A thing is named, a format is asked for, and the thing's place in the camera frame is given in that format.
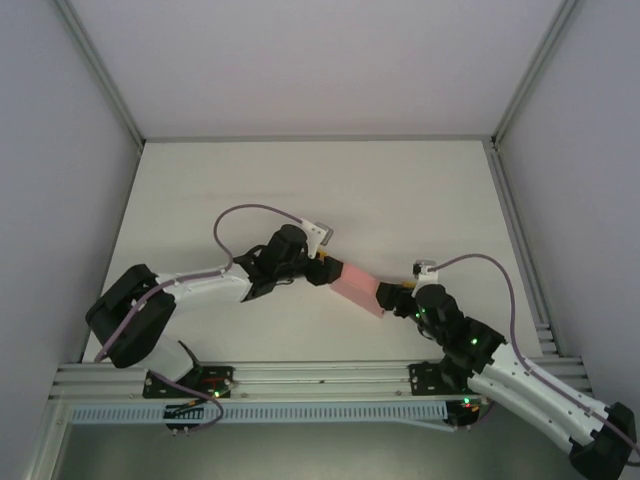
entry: cable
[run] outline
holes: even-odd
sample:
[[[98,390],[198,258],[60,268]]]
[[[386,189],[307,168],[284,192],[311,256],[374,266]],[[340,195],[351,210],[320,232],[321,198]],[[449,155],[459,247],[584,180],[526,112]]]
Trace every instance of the cable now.
[[[193,390],[189,387],[185,387],[183,385],[180,385],[179,383],[176,383],[172,380],[169,380],[167,377],[164,377],[162,375],[160,375],[159,373],[155,373],[155,372],[151,372],[153,373],[153,375],[156,376],[156,378],[158,380],[160,380],[161,382],[167,384],[170,387],[176,388],[178,390],[181,390],[185,393],[188,393],[189,395],[192,395],[194,397],[198,397],[198,398],[202,398],[203,400],[206,400],[207,402],[211,402],[213,403],[217,408],[218,408],[218,415],[216,416],[216,418],[214,418],[213,420],[210,420],[206,423],[201,423],[200,425],[196,425],[193,428],[189,428],[185,433],[187,432],[197,432],[198,430],[202,430],[208,427],[211,427],[213,425],[215,425],[216,423],[218,423],[220,420],[222,420],[222,417],[224,416],[224,408],[222,407],[222,404],[218,401],[217,398],[215,398],[212,395],[207,395],[206,393],[202,393],[202,392],[198,392],[197,390]]]
[[[427,269],[427,271],[436,272],[438,270],[442,270],[443,268],[447,268],[447,267],[449,267],[449,266],[451,266],[451,265],[453,265],[455,263],[461,262],[462,260],[468,260],[470,258],[481,258],[483,260],[487,260],[487,261],[493,263],[496,267],[498,267],[498,270],[500,270],[500,272],[502,273],[502,276],[504,277],[505,281],[507,282],[507,288],[509,289],[509,302],[511,304],[511,313],[510,313],[510,316],[509,316],[509,337],[510,337],[510,340],[511,340],[511,344],[513,345],[513,351],[515,352],[516,357],[518,358],[518,361],[522,364],[522,366],[525,368],[525,370],[532,377],[534,377],[539,382],[541,382],[543,385],[549,387],[551,390],[556,392],[558,395],[562,396],[563,398],[565,398],[569,402],[573,403],[576,407],[578,407],[580,410],[582,410],[588,416],[591,416],[591,417],[595,418],[596,420],[602,422],[603,425],[605,425],[606,427],[610,428],[618,437],[620,437],[627,445],[629,445],[632,448],[632,450],[634,452],[636,452],[636,454],[638,456],[640,456],[640,446],[638,446],[622,430],[620,430],[618,427],[616,427],[613,423],[611,423],[609,420],[604,418],[602,415],[591,411],[591,409],[589,407],[587,407],[581,401],[574,399],[571,395],[566,393],[564,390],[556,387],[553,383],[549,382],[546,378],[544,378],[543,376],[538,374],[529,365],[529,363],[527,362],[527,359],[524,358],[524,355],[522,355],[522,352],[520,351],[520,348],[518,347],[518,343],[516,341],[516,296],[515,296],[515,293],[514,293],[514,290],[513,290],[513,283],[511,283],[511,278],[509,277],[509,274],[507,273],[507,270],[502,266],[502,264],[500,262],[498,262],[495,258],[490,257],[489,255],[485,255],[483,253],[468,253],[466,255],[461,255],[459,257],[452,258],[451,260],[448,260],[448,261],[446,261],[446,262],[444,262],[444,263],[442,263],[440,265],[436,265],[435,267],[431,267],[431,268]],[[627,462],[627,466],[629,466],[629,467],[640,467],[640,462]]]
[[[229,250],[220,240],[220,237],[218,236],[218,227],[220,225],[220,221],[224,217],[226,217],[229,213],[235,212],[236,210],[241,210],[244,208],[261,208],[263,210],[269,210],[270,212],[274,212],[279,215],[282,215],[283,217],[286,217],[289,220],[292,220],[296,223],[302,223],[302,220],[300,218],[294,215],[291,215],[290,213],[287,213],[283,210],[280,210],[274,207],[270,207],[269,205],[263,205],[261,203],[244,203],[242,205],[236,205],[235,207],[226,209],[224,212],[222,212],[218,216],[218,218],[216,218],[216,221],[213,224],[213,239],[215,240],[216,244],[220,247],[220,249],[227,255],[227,264],[218,270],[213,270],[209,272],[192,273],[190,275],[181,275],[174,279],[167,280],[166,282],[162,282],[156,285],[147,293],[142,295],[142,297],[140,297],[140,300],[138,300],[135,303],[135,305],[131,307],[129,312],[127,312],[127,315],[124,317],[122,322],[120,322],[120,325],[118,325],[118,328],[115,329],[111,337],[109,337],[109,339],[104,343],[104,345],[102,346],[102,349],[96,355],[94,362],[101,362],[102,360],[104,360],[104,358],[108,355],[109,350],[111,350],[111,347],[113,346],[115,341],[120,337],[122,332],[129,325],[129,323],[131,323],[131,319],[147,303],[147,300],[149,300],[149,298],[151,298],[153,295],[158,293],[160,290],[163,290],[167,287],[175,285],[176,283],[185,283],[185,282],[191,282],[194,280],[204,280],[208,278],[214,278],[222,275],[224,272],[226,272],[233,266],[233,254],[231,253],[231,250]]]
[[[229,393],[231,391],[231,388],[232,388],[231,385],[225,386],[224,390],[218,390],[217,395],[214,394],[214,396],[216,398],[220,398],[223,395],[226,395],[227,393]],[[209,396],[207,396],[206,399],[198,398],[197,400],[189,400],[188,402],[181,403],[179,405],[166,405],[166,408],[173,409],[169,412],[166,412],[166,415],[170,416],[171,418],[176,418],[176,417],[179,417],[180,415],[183,415],[186,412],[198,409],[202,404],[207,403],[208,401],[209,401]]]

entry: black mounting plate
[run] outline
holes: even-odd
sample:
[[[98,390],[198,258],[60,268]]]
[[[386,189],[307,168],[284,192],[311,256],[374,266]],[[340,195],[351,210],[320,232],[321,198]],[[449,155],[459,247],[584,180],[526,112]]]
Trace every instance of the black mounting plate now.
[[[437,363],[412,363],[409,365],[409,382],[413,396],[465,395],[472,393],[468,388],[453,388],[442,379]]]
[[[227,383],[233,382],[233,367],[230,366],[207,366],[200,367],[196,378],[191,378],[189,385],[185,385],[192,390],[204,393],[206,395],[214,395],[219,392],[219,398],[230,398],[231,389]],[[144,398],[191,398],[191,396],[182,390],[170,387],[155,375],[147,373],[142,390]]]

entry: vent grille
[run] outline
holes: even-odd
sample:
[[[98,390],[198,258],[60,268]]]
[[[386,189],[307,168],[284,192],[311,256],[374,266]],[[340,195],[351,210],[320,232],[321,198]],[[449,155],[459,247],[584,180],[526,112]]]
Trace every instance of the vent grille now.
[[[394,420],[443,420],[445,402],[323,402],[225,404],[221,423],[336,423],[389,422]],[[189,412],[180,419],[165,420],[163,405],[81,405],[74,407],[75,425],[201,423],[218,415],[213,405]]]

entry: pink block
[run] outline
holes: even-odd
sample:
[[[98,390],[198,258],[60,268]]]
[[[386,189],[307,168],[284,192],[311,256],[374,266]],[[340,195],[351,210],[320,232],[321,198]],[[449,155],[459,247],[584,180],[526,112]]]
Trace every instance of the pink block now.
[[[380,281],[377,278],[358,267],[345,263],[340,278],[331,284],[331,289],[376,317],[382,318],[384,310],[376,299],[379,285]]]

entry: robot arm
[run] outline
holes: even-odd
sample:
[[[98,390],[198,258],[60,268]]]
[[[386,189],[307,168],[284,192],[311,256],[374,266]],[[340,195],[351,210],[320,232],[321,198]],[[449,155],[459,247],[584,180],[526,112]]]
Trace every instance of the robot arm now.
[[[198,363],[185,345],[162,335],[168,320],[211,299],[253,300],[299,277],[313,285],[333,283],[342,274],[342,262],[317,255],[331,233],[306,220],[299,227],[284,225],[267,245],[234,258],[216,275],[156,275],[146,265],[131,267],[89,310],[87,323],[105,347],[113,342],[107,353],[117,368],[140,364],[188,386]],[[617,479],[632,451],[620,432],[636,440],[633,412],[573,390],[523,358],[498,332],[465,316],[445,288],[435,284],[437,268],[417,261],[415,285],[379,283],[374,303],[411,318],[421,334],[443,348],[440,371],[450,386],[483,394],[536,426],[585,477]],[[135,322],[117,334],[134,308]]]
[[[304,219],[300,227],[284,225],[267,245],[234,258],[228,269],[155,274],[146,265],[135,265],[91,307],[86,321],[115,367],[139,364],[179,381],[198,365],[184,344],[162,334],[170,318],[203,308],[212,300],[253,300],[298,277],[306,277],[314,285],[331,283],[340,276],[342,264],[320,259],[317,252],[332,233],[329,227]],[[135,321],[121,329],[134,308]]]
[[[498,401],[545,433],[583,476],[617,479],[636,441],[633,412],[581,394],[517,351],[495,330],[466,317],[441,285],[416,293],[419,328],[445,352],[443,378]]]

